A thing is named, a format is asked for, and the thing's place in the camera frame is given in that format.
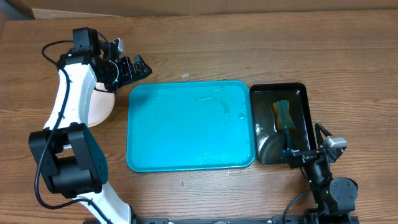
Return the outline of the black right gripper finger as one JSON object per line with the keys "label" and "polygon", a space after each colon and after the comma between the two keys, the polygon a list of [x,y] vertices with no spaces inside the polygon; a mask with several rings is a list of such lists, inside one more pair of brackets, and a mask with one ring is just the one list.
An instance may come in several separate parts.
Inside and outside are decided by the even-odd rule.
{"label": "black right gripper finger", "polygon": [[285,126],[282,133],[282,152],[290,152],[291,149],[289,129]]}
{"label": "black right gripper finger", "polygon": [[314,127],[315,127],[317,145],[321,146],[324,142],[323,137],[331,136],[331,133],[327,129],[325,129],[320,122],[315,123]]}

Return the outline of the green yellow sponge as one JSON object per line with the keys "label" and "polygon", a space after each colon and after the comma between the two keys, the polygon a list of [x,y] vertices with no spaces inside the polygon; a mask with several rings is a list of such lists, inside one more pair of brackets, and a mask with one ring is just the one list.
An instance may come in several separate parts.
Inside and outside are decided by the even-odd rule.
{"label": "green yellow sponge", "polygon": [[290,116],[290,104],[288,100],[276,101],[272,104],[272,110],[277,131],[283,131],[285,126],[288,129],[295,129],[293,119]]}

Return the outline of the pink plate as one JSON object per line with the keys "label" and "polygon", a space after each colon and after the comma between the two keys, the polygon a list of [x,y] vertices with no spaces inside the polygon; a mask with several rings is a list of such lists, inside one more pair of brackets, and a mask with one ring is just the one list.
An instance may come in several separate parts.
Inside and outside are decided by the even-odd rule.
{"label": "pink plate", "polygon": [[97,83],[90,100],[88,127],[102,123],[112,112],[115,102],[114,93],[101,92],[105,90],[103,83]]}

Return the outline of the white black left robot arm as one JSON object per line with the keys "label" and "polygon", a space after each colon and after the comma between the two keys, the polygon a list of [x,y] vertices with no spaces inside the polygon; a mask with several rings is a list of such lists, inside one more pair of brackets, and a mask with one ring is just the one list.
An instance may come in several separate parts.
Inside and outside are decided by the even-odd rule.
{"label": "white black left robot arm", "polygon": [[51,115],[28,140],[37,163],[35,197],[49,210],[80,203],[100,223],[140,223],[108,181],[106,156],[88,128],[88,115],[97,83],[104,85],[104,93],[117,93],[152,69],[140,55],[123,56],[120,38],[110,42],[89,27],[74,29],[71,43],[53,63],[59,86]]}

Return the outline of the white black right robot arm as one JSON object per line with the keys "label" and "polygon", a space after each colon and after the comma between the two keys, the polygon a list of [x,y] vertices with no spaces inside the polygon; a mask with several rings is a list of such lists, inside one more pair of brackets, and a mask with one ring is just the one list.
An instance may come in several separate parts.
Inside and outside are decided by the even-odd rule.
{"label": "white black right robot arm", "polygon": [[[347,177],[333,177],[330,164],[337,161],[347,148],[342,136],[334,136],[320,123],[315,124],[317,148],[300,151],[292,148],[289,129],[282,132],[280,156],[286,159],[290,168],[299,168],[309,183],[309,189],[296,196],[285,208],[281,223],[358,223],[352,217],[358,196],[358,184]],[[301,217],[289,217],[290,207],[302,197],[312,194],[315,208],[304,211]]]}

